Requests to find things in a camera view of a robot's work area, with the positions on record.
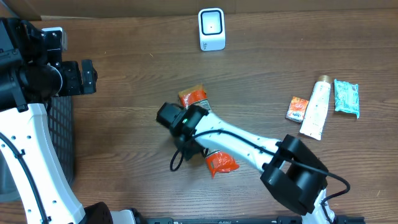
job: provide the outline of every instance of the snack package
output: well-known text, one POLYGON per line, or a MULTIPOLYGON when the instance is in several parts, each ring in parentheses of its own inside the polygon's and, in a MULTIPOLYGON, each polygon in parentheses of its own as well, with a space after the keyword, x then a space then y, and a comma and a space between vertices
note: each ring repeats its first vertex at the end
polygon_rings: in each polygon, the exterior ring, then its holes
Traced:
POLYGON ((335 79, 335 111, 356 114, 359 118, 359 86, 335 79))
POLYGON ((183 107, 188 108, 190 105, 195 104, 211 111, 209 101, 203 84, 195 85, 192 88, 186 89, 178 93, 183 107))
POLYGON ((286 118, 301 123, 304 119, 305 110, 307 109, 308 100, 293 96, 290 102, 289 109, 286 113, 286 118))
POLYGON ((228 173, 239 168, 234 158, 221 151, 209 153, 206 156, 206 163, 212 178, 214 178, 217 172, 228 173))
MULTIPOLYGON (((195 104, 211 111, 203 84, 181 91, 178 93, 178 96, 180 97, 182 106, 185 108, 195 104)), ((214 178, 217 172, 228 173, 239 168, 239 165, 237 165, 232 156, 219 150, 209 151, 206 156, 206 163, 212 178, 214 178)))

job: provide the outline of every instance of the small orange box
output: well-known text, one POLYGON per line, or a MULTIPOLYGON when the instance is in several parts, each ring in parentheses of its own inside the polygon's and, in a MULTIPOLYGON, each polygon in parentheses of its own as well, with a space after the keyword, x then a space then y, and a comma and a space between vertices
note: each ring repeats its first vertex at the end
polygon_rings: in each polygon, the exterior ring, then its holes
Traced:
POLYGON ((301 123, 304 119, 305 110, 307 109, 308 100, 293 96, 286 113, 286 118, 301 123))

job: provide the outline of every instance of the wire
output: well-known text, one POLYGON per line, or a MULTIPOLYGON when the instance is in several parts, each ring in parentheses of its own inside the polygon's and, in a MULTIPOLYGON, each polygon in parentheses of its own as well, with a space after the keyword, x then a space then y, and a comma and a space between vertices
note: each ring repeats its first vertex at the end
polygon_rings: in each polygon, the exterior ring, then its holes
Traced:
POLYGON ((15 145, 5 136, 3 133, 0 133, 0 139, 11 149, 12 153, 14 154, 15 158, 18 159, 19 164, 21 165, 22 169, 25 172, 25 175, 27 177, 27 180, 29 181, 30 187, 32 188, 33 195, 36 199, 37 207, 39 208, 40 215, 42 217, 42 223, 43 224, 48 224, 49 220, 47 218, 47 215, 44 210, 43 202, 42 199, 40 198, 39 191, 37 190, 37 186, 35 184, 35 181, 32 177, 32 174, 30 173, 30 170, 24 160, 22 158, 23 154, 21 154, 18 149, 15 147, 15 145))
POLYGON ((47 112, 47 116, 50 116, 51 107, 52 107, 52 98, 50 98, 49 101, 47 102, 47 108, 45 109, 45 112, 47 112))
POLYGON ((182 161, 183 161, 184 148, 185 148, 185 146, 186 146, 189 142, 192 142, 193 140, 195 140, 196 138, 199 138, 200 136, 204 136, 204 135, 206 135, 206 134, 211 134, 211 133, 218 133, 218 134, 223 133, 223 134, 228 134, 228 135, 230 135, 230 136, 232 136, 232 137, 235 137, 235 138, 241 140, 242 142, 245 142, 246 144, 248 144, 248 145, 250 145, 250 146, 252 146, 252 147, 254 147, 254 148, 260 150, 261 152, 265 152, 265 153, 267 153, 267 154, 269 154, 269 155, 272 155, 272 156, 274 156, 274 157, 276 157, 276 158, 282 159, 282 160, 284 160, 284 161, 286 161, 286 162, 289 162, 289 163, 291 163, 291 164, 294 164, 294 165, 296 165, 296 166, 303 167, 304 169, 312 170, 312 171, 314 171, 314 172, 318 172, 319 174, 323 174, 323 175, 325 175, 325 176, 329 176, 329 177, 334 178, 334 179, 336 179, 336 180, 339 180, 340 182, 342 182, 343 184, 345 184, 346 188, 345 188, 344 190, 342 190, 342 191, 340 191, 340 192, 337 192, 337 193, 335 193, 335 194, 329 195, 329 196, 325 197, 325 198, 321 201, 322 210, 323 210, 323 212, 325 213, 326 219, 328 220, 329 223, 331 223, 331 224, 333 223, 333 220, 331 220, 331 218, 329 217, 329 214, 328 214, 327 211, 326 211, 326 202, 327 202, 329 199, 338 197, 338 196, 340 196, 340 195, 343 195, 343 194, 346 194, 346 193, 349 192, 349 190, 351 189, 351 186, 350 186, 350 184, 349 184, 349 182, 348 182, 347 180, 345 180, 344 178, 342 178, 342 177, 340 177, 340 176, 338 176, 338 175, 336 175, 336 174, 333 174, 333 173, 331 173, 331 172, 327 172, 327 171, 324 171, 324 170, 321 170, 321 169, 317 169, 317 168, 314 168, 314 167, 312 167, 312 166, 308 166, 308 165, 302 164, 301 162, 297 162, 297 161, 294 161, 294 160, 285 158, 285 157, 283 157, 283 156, 277 155, 276 153, 271 152, 271 151, 269 151, 269 150, 267 150, 267 149, 265 149, 265 148, 263 148, 263 147, 261 147, 261 146, 258 146, 257 144, 254 144, 253 142, 251 142, 251 141, 249 141, 249 140, 247 140, 247 139, 245 139, 245 138, 243 138, 243 137, 241 137, 241 136, 239 136, 239 135, 237 135, 237 134, 235 134, 235 133, 232 133, 232 132, 230 132, 230 131, 225 131, 225 130, 222 130, 222 129, 218 129, 218 130, 209 130, 209 131, 204 131, 204 132, 202 132, 202 133, 199 133, 199 134, 196 134, 196 135, 192 136, 187 142, 185 142, 184 144, 182 144, 182 145, 177 149, 177 151, 175 152, 175 154, 174 154, 172 160, 170 161, 170 170, 171 170, 171 171, 176 171, 176 170, 178 170, 178 168, 180 168, 180 166, 181 166, 181 164, 182 164, 182 161), (180 162, 178 163, 178 166, 177 166, 175 169, 173 169, 174 160, 175 160, 176 156, 179 154, 179 152, 181 152, 181 159, 180 159, 180 162))

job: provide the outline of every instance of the tube cap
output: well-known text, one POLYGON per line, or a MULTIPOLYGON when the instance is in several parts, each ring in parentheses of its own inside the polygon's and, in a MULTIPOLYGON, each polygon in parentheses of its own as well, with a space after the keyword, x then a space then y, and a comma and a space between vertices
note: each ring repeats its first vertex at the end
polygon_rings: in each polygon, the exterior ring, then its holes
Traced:
POLYGON ((331 78, 328 75, 321 75, 318 78, 318 82, 327 82, 331 84, 331 78))

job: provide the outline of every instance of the black mesh basket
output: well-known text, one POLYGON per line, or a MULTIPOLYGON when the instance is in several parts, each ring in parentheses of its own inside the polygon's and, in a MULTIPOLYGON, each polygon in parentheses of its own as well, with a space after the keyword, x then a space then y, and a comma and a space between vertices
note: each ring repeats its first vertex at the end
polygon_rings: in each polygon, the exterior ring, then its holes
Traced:
MULTIPOLYGON (((69 185, 72 185, 75 178, 75 139, 73 135, 73 103, 70 96, 52 98, 48 123, 52 144, 61 168, 69 185)), ((10 170, 0 153, 0 202, 19 199, 20 196, 10 170)))

